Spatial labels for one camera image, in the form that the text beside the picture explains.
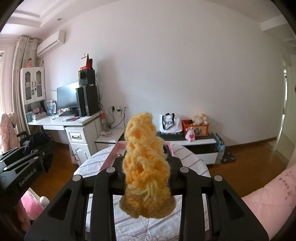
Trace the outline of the yellow crochet item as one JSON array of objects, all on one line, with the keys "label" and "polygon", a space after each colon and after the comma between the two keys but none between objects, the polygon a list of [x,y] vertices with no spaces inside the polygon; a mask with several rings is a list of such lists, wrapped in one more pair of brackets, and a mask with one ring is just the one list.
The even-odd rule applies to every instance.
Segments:
[{"label": "yellow crochet item", "polygon": [[156,136],[150,113],[139,113],[129,120],[125,141],[125,194],[119,202],[121,210],[133,218],[170,215],[176,207],[168,187],[171,168],[163,151],[164,141]]}]

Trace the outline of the pink quilt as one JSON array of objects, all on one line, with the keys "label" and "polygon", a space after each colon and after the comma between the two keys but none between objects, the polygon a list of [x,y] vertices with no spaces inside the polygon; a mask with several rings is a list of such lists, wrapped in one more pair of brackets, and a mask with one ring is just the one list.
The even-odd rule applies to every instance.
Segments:
[{"label": "pink quilt", "polygon": [[273,238],[295,208],[295,165],[284,170],[264,187],[242,198]]}]

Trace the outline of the white desk with drawers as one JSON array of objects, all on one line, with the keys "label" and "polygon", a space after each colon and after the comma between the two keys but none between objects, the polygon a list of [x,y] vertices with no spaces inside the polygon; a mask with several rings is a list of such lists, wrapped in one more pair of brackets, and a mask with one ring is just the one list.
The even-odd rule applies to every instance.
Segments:
[{"label": "white desk with drawers", "polygon": [[65,131],[74,157],[78,165],[81,165],[98,151],[95,141],[102,131],[100,116],[101,113],[97,112],[92,116],[69,121],[69,116],[53,115],[33,120],[28,125],[42,126],[45,130]]}]

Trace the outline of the white glass door cabinet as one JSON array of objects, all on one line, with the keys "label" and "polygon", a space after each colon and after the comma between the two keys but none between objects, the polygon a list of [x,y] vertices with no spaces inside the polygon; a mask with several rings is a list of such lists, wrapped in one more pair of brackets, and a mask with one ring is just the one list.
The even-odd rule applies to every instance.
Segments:
[{"label": "white glass door cabinet", "polygon": [[24,108],[34,102],[45,101],[44,67],[22,68],[20,82]]}]

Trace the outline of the white striped bed sheet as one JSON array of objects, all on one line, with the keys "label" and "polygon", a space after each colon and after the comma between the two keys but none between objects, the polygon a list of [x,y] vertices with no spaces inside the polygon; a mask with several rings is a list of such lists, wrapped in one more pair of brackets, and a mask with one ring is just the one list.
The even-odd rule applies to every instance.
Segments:
[{"label": "white striped bed sheet", "polygon": [[[199,175],[210,177],[208,168],[203,160],[198,158],[193,152],[187,148],[173,144],[172,150],[174,156],[179,158],[183,166],[197,172]],[[116,154],[123,154],[125,148],[123,144],[108,147],[100,150],[91,158],[86,160],[74,172],[74,175],[81,175],[84,178],[94,176],[99,173],[104,162],[114,159]],[[165,218],[132,218],[119,207],[121,197],[113,196],[113,210],[115,233],[117,240],[178,240],[181,220],[182,196],[176,196],[176,207],[174,211]]]}]

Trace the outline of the small white side cabinet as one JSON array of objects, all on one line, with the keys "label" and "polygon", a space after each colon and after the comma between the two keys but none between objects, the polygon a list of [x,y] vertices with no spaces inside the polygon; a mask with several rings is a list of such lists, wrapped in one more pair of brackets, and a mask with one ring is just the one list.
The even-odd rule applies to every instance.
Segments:
[{"label": "small white side cabinet", "polygon": [[95,140],[97,150],[103,150],[108,147],[113,147],[118,141],[123,139],[125,129],[124,128],[114,128],[111,130],[112,135],[110,137],[99,136]]}]

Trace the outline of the low black white cabinet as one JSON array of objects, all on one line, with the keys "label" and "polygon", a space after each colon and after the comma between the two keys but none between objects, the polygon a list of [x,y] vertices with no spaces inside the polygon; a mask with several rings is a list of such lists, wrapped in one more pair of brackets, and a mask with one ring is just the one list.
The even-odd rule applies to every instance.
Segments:
[{"label": "low black white cabinet", "polygon": [[216,147],[216,140],[214,135],[208,134],[206,137],[197,137],[195,141],[189,142],[184,139],[181,141],[168,141],[171,144],[177,144],[186,147],[188,150],[193,152],[197,157],[201,158],[206,165],[215,164],[218,149]]}]

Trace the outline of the black computer tower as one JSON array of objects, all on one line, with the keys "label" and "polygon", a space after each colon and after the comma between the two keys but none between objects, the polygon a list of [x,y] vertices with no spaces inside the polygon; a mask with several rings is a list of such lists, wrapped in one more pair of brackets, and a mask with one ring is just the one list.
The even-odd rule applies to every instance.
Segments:
[{"label": "black computer tower", "polygon": [[76,89],[78,113],[80,117],[92,116],[100,111],[97,87],[83,85]]}]

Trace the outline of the black speaker stack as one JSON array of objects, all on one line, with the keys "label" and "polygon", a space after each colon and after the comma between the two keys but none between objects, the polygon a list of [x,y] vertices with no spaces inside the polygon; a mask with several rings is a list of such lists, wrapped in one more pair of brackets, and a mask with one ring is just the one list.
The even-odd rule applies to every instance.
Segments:
[{"label": "black speaker stack", "polygon": [[95,85],[95,71],[83,69],[78,71],[79,85]]}]

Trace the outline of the pink plush toy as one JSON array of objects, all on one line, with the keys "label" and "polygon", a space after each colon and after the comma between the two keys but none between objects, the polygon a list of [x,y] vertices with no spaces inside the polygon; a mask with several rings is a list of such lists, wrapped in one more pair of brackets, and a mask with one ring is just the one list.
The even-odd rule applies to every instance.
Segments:
[{"label": "pink plush toy", "polygon": [[186,129],[185,139],[188,140],[189,142],[195,141],[195,131],[193,128]]}]

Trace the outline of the orange toy box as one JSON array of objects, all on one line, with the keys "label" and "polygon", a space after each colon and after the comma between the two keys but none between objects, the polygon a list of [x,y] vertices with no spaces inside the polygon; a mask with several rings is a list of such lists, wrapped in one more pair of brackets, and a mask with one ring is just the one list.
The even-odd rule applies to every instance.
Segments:
[{"label": "orange toy box", "polygon": [[198,125],[195,124],[192,120],[181,120],[183,127],[183,136],[187,134],[188,128],[193,128],[196,137],[206,137],[208,135],[209,124]]}]

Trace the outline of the dark green box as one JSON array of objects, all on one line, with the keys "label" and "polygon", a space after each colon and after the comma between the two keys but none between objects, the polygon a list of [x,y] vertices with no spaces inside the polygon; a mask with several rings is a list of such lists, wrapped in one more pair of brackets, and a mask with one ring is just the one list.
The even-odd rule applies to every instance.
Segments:
[{"label": "dark green box", "polygon": [[179,133],[157,132],[157,136],[162,138],[165,141],[181,141],[185,139],[182,132],[179,132]]}]

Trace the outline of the white tote bag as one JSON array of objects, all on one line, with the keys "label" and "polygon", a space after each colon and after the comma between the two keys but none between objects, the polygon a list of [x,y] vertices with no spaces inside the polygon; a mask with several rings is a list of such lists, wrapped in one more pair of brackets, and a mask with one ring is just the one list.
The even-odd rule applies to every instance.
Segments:
[{"label": "white tote bag", "polygon": [[167,113],[159,117],[159,131],[161,133],[180,133],[183,131],[182,122],[179,116],[174,113]]}]

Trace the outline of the white air conditioner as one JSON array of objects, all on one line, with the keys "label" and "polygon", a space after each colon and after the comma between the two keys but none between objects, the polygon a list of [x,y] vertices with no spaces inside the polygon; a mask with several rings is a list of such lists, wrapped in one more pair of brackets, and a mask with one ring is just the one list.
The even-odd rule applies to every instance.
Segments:
[{"label": "white air conditioner", "polygon": [[66,32],[64,30],[59,30],[53,35],[49,36],[37,47],[37,56],[41,58],[53,49],[63,45],[65,43],[65,37]]}]

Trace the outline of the wall power sockets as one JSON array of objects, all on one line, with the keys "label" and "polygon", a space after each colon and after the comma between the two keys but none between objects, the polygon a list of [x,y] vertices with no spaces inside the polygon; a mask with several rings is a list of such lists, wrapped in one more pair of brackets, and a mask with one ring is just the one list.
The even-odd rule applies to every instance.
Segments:
[{"label": "wall power sockets", "polygon": [[118,115],[127,114],[129,111],[129,106],[127,104],[113,105],[111,106],[113,112],[117,112]]}]

